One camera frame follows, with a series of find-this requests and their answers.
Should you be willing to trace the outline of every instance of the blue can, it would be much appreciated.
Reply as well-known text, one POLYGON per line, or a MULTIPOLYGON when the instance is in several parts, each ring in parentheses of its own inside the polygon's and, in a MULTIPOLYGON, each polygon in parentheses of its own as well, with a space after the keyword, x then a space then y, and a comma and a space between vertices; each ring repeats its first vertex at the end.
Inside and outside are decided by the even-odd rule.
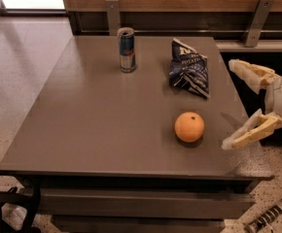
POLYGON ((118 31, 120 46, 121 70, 131 73, 135 70, 134 30, 130 27, 120 28, 118 31))

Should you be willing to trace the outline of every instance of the energy drink can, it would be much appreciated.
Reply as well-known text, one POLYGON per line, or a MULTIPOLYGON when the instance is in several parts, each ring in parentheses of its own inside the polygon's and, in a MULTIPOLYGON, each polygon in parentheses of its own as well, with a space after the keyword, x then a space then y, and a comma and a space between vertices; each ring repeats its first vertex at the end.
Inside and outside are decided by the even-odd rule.
POLYGON ((121 69, 125 73, 135 70, 134 31, 130 27, 120 28, 118 31, 121 69))

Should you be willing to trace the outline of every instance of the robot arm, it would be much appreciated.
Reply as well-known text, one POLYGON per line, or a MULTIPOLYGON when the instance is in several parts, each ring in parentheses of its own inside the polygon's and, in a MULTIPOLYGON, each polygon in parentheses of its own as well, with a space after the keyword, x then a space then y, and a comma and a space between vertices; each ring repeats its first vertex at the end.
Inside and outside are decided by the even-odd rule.
POLYGON ((275 71, 260 65, 250 64, 246 61, 232 59, 229 61, 229 69, 238 76, 239 79, 259 94, 260 89, 266 89, 270 83, 280 78, 275 71))
POLYGON ((282 117, 270 113, 262 114, 258 109, 237 131, 227 137, 222 144, 223 150, 239 149, 248 144, 258 142, 259 140, 273 134, 275 129, 282 127, 282 117))

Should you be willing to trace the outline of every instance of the can lid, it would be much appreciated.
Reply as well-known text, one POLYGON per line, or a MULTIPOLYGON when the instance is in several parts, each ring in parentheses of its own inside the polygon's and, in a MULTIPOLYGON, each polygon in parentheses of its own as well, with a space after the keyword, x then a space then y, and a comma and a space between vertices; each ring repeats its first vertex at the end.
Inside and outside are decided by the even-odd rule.
POLYGON ((118 30, 118 36, 130 36, 134 34, 134 30, 131 27, 122 27, 118 30))

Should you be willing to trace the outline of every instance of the metal bracket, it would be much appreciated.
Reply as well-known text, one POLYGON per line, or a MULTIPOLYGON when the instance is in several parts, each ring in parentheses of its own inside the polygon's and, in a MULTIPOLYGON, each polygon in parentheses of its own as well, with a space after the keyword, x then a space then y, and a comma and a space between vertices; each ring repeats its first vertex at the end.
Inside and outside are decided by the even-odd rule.
POLYGON ((106 0, 106 12, 108 16, 109 33, 117 35, 121 28, 121 15, 119 0, 106 0))
POLYGON ((248 30, 244 35, 245 47, 256 47, 274 0, 259 0, 248 30))

